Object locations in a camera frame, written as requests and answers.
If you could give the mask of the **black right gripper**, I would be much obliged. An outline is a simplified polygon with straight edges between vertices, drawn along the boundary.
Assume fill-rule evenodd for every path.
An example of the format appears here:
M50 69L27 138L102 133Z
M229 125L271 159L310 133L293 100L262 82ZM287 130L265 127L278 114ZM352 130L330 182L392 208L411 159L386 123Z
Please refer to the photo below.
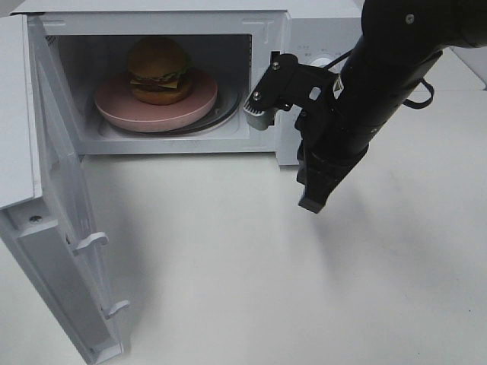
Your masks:
M268 84L256 87L243 104L247 123L266 130L279 110L302 108L296 122L303 141L298 149L298 205L320 213L333 190L363 158L371 139L403 102L403 76L369 68L335 74L304 65L290 53L268 67Z

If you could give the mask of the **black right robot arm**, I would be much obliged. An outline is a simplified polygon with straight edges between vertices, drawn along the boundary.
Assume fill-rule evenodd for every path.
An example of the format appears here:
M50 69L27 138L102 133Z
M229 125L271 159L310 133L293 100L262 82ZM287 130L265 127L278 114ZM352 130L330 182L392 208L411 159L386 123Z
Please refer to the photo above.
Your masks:
M409 95L445 48L486 44L484 1L366 1L362 34L329 66L304 65L284 53L270 63L244 105L251 125L264 130L277 110L299 106L294 124L302 208L317 213L366 155L368 146L400 106L426 107Z

